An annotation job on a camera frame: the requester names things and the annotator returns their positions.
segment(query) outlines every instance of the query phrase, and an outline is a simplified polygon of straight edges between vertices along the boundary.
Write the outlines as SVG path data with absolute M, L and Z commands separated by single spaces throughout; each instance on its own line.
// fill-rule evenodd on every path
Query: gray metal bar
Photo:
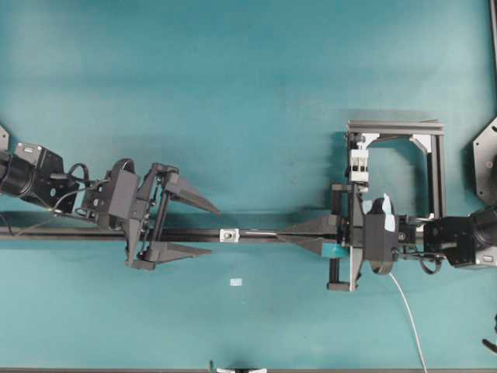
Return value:
M 430 369 L 436 373 L 495 373 L 495 369 Z M 0 368 L 0 373 L 209 373 L 207 369 Z M 422 369 L 268 369 L 268 373 L 422 373 Z
M 375 134 L 434 134 L 443 135 L 443 124 L 435 121 L 396 122 L 380 120 L 349 120 L 349 132 Z
M 442 218 L 447 213 L 447 199 L 445 197 L 445 175 L 443 136 L 432 136 L 432 151 L 428 158 L 428 183 L 431 212 L 434 218 Z

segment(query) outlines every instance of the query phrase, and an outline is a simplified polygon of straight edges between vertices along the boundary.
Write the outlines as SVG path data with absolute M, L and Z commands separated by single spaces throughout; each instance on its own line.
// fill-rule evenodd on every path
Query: metal rod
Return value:
M 490 0 L 490 16 L 492 19 L 492 42 L 494 45 L 494 64 L 495 70 L 497 71 L 497 7 L 495 6 L 495 0 Z
M 239 242 L 245 243 L 279 243 L 274 234 L 251 235 L 250 229 L 240 230 Z M 220 242 L 220 229 L 163 229 L 159 241 L 163 242 Z M 0 240 L 3 241 L 124 241 L 120 231 L 106 231 L 98 228 L 34 228 L 22 235 L 12 236 L 6 227 L 0 228 Z

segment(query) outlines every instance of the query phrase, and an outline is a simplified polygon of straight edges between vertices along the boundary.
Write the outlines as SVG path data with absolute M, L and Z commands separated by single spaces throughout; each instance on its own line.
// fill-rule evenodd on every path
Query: teal background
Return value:
M 2 1 L 0 66 L 12 143 L 94 177 L 123 156 L 140 174 L 168 162 L 225 213 L 176 205 L 177 225 L 325 213 L 349 118 L 441 120 L 449 212 L 481 206 L 467 145 L 496 112 L 485 0 Z M 421 155 L 377 147 L 370 196 L 426 212 Z M 400 295 L 368 264 L 356 293 L 330 293 L 327 260 L 296 246 L 198 246 L 213 254 L 145 273 L 117 243 L 2 242 L 0 365 L 420 366 Z M 495 271 L 394 273 L 430 368 L 497 367 L 481 345 L 495 336 Z

